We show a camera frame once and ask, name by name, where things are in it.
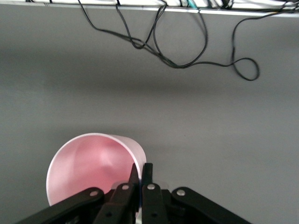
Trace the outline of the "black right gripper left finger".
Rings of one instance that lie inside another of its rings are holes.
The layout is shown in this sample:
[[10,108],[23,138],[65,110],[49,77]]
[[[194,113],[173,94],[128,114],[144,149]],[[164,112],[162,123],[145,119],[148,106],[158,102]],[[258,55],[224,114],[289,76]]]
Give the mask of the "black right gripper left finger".
[[135,224],[140,180],[133,164],[127,182],[104,193],[87,188],[15,224]]

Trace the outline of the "light table edge rail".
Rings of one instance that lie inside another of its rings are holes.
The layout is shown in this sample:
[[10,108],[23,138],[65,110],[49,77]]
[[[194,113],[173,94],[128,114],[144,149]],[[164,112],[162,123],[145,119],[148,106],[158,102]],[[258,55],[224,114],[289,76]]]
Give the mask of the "light table edge rail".
[[167,12],[197,12],[260,16],[262,13],[295,14],[299,17],[299,0],[0,0],[0,6],[80,7]]

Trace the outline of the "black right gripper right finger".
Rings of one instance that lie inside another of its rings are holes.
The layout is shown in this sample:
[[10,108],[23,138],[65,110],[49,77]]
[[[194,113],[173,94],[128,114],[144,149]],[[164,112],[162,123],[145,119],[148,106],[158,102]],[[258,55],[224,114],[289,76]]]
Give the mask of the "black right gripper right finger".
[[142,171],[142,224],[252,224],[188,187],[170,192],[153,182],[153,164]]

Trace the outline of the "dark grey table mat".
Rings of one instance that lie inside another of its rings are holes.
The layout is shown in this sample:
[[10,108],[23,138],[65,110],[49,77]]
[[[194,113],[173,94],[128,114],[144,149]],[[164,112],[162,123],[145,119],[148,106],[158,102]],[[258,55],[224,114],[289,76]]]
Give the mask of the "dark grey table mat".
[[79,7],[0,6],[0,224],[48,206],[56,151],[84,133],[127,136],[154,180],[187,186],[255,224],[299,224],[299,17],[202,13],[204,61],[172,69],[91,28]]

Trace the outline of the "pink plastic cup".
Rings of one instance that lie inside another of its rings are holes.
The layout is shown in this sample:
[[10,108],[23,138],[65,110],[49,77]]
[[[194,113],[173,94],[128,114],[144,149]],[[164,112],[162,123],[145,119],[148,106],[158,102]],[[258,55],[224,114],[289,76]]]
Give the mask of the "pink plastic cup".
[[49,165],[49,205],[91,187],[107,193],[116,184],[128,181],[133,165],[141,178],[146,161],[143,148],[131,138],[104,133],[77,136],[56,152]]

